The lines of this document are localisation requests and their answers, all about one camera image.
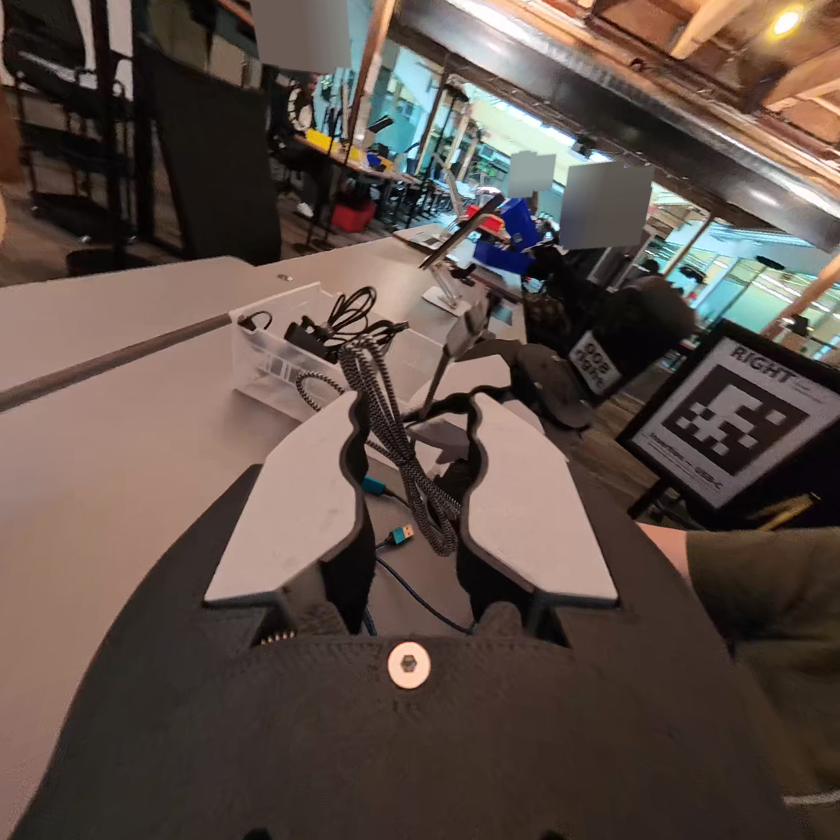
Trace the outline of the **dark desk divider strip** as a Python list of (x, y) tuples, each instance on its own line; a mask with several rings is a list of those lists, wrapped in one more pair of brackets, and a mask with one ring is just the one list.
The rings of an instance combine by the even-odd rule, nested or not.
[(168, 350), (178, 344), (194, 340), (207, 333), (227, 327), (232, 323), (229, 313), (190, 324), (151, 339), (131, 344), (125, 348), (84, 360), (59, 371), (44, 374), (1, 392), (1, 413), (26, 405), (41, 397), (62, 391), (72, 385), (85, 382), (103, 373), (141, 360), (147, 356)]

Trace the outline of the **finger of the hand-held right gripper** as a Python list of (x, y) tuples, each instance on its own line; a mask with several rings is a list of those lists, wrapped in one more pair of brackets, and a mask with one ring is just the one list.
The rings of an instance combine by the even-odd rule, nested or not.
[[(411, 418), (423, 407), (427, 392), (432, 384), (432, 378), (423, 383), (402, 406), (404, 421)], [(477, 358), (473, 360), (450, 361), (447, 363), (440, 383), (434, 394), (436, 403), (442, 402), (450, 396), (468, 395), (480, 388), (498, 389), (506, 391), (511, 387), (511, 371), (503, 358)], [(466, 413), (438, 413), (430, 409), (426, 420), (428, 422), (467, 422)]]
[(444, 468), (469, 456), (468, 419), (428, 418), (406, 425), (415, 444), (415, 457), (423, 468)]

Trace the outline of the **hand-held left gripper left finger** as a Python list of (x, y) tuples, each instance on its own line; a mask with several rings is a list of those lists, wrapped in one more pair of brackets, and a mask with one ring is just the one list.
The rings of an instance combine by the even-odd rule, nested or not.
[(375, 535), (363, 480), (371, 431), (360, 392), (341, 394), (266, 457), (205, 591), (205, 605), (266, 606), (299, 629), (330, 604), (346, 630), (363, 626)]

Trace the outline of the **black tablet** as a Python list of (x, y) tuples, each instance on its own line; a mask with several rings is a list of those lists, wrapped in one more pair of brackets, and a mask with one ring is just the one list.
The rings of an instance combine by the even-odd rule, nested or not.
[(452, 250), (458, 247), (469, 235), (477, 231), (484, 219), (494, 215), (507, 198), (501, 192), (496, 193), (482, 207), (478, 208), (473, 216), (466, 222), (460, 224), (458, 229), (451, 234), (435, 251), (428, 255), (418, 267), (420, 270), (430, 270), (440, 263)]

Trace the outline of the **black shelving rack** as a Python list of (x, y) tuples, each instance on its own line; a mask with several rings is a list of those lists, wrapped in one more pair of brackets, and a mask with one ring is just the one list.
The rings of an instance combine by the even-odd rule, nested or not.
[(69, 276), (147, 267), (130, 253), (133, 109), (118, 69), (131, 58), (105, 33), (89, 67), (73, 2), (3, 1), (2, 11), (32, 214), (88, 245), (67, 256)]

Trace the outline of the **black partition panel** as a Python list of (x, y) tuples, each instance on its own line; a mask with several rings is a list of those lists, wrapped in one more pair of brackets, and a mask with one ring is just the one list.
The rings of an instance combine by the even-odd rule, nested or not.
[(231, 256), (252, 266), (281, 258), (277, 195), (266, 138), (267, 99), (141, 45), (186, 259)]

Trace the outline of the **red storage bin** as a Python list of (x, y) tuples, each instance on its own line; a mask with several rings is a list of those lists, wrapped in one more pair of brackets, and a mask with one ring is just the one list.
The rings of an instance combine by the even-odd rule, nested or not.
[(332, 210), (331, 226), (341, 233), (363, 232), (375, 216), (377, 204), (369, 199), (361, 203), (336, 203)]

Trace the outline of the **clear acrylic box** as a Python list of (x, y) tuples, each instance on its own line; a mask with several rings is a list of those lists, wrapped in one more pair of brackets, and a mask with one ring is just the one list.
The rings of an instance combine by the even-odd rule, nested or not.
[[(348, 390), (349, 386), (338, 365), (284, 340), (290, 324), (299, 322), (301, 316), (307, 315), (316, 322), (325, 320), (335, 298), (336, 295), (322, 289), (320, 283), (313, 282), (232, 311), (234, 389), (302, 422), (314, 412), (296, 387), (300, 373), (321, 373), (340, 388)], [(271, 312), (273, 321), (268, 330), (248, 332), (237, 325), (239, 317), (257, 310)], [(440, 342), (413, 328), (395, 338), (385, 354), (385, 360), (402, 411), (404, 403), (423, 383), (432, 378), (441, 352)]]

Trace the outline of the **white tablet stand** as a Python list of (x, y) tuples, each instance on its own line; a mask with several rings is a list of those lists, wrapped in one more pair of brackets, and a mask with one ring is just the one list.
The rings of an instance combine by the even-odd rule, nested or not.
[(429, 272), (434, 285), (423, 294), (426, 302), (459, 318), (486, 298), (489, 318), (512, 325), (513, 309), (522, 301), (519, 276), (499, 273), (476, 262), (457, 266), (449, 259), (437, 263)]

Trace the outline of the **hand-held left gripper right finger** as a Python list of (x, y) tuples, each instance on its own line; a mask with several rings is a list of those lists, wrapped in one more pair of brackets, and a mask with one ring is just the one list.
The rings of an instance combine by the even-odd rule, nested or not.
[(474, 618), (509, 602), (537, 632), (555, 607), (618, 607), (566, 456), (485, 392), (468, 398), (467, 437), (456, 570)]

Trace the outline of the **person's right hand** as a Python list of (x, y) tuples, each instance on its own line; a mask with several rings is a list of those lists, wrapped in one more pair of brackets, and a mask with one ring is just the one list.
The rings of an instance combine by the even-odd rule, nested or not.
[(678, 573), (690, 582), (688, 532), (639, 522), (638, 527), (666, 557)]

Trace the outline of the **person's right forearm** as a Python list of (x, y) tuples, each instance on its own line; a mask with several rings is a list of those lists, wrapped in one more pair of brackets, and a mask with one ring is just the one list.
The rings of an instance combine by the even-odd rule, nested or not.
[(752, 740), (803, 838), (839, 838), (839, 530), (687, 534)]

